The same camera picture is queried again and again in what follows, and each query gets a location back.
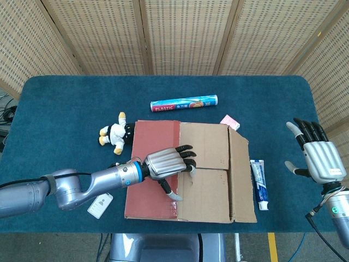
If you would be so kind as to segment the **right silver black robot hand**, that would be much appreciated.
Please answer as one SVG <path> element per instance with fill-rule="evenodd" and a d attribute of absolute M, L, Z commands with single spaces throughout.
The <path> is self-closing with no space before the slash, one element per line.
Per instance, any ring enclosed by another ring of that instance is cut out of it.
<path fill-rule="evenodd" d="M 347 172 L 336 146 L 329 141 L 322 126 L 299 118 L 293 120 L 294 123 L 287 122 L 286 127 L 298 142 L 307 168 L 298 168 L 290 161 L 286 161 L 285 166 L 293 174 L 310 177 L 318 184 L 341 182 Z"/>

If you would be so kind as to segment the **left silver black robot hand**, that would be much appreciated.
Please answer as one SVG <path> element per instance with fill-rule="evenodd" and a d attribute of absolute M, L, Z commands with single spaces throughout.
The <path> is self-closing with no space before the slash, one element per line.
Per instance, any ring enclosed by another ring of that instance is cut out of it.
<path fill-rule="evenodd" d="M 181 172 L 196 172 L 194 157 L 197 154 L 192 149 L 191 145 L 182 145 L 149 154 L 141 165 L 143 178 L 157 181 L 170 199 L 182 201 L 182 197 L 173 192 L 166 179 Z"/>

